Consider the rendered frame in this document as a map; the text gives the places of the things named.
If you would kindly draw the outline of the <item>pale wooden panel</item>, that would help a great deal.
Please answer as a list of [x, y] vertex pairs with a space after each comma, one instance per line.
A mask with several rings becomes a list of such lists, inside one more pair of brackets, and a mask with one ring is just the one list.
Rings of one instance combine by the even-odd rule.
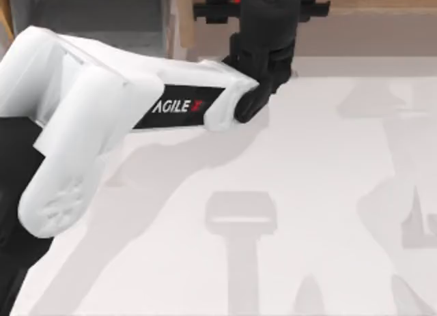
[[166, 56], [186, 59], [195, 46], [193, 0], [161, 0], [161, 12]]

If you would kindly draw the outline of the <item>wooden cupboard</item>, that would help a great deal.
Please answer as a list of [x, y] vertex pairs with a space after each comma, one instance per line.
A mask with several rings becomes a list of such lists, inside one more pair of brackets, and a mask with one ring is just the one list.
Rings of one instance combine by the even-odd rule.
[[307, 57], [437, 56], [437, 0], [329, 0], [330, 13], [298, 25], [291, 42], [246, 41], [239, 21], [195, 19], [195, 44], [235, 60]]

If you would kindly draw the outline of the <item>grey cabinet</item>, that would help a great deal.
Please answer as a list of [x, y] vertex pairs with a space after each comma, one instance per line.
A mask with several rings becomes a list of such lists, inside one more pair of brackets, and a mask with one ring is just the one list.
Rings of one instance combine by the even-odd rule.
[[15, 34], [30, 25], [143, 55], [167, 52], [169, 0], [10, 0]]

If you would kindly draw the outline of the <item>wooden cupboard edge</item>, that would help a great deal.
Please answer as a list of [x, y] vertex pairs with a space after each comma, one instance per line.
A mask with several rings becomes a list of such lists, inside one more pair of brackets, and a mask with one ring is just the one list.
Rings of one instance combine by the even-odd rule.
[[0, 0], [0, 23], [9, 41], [14, 39], [10, 0]]

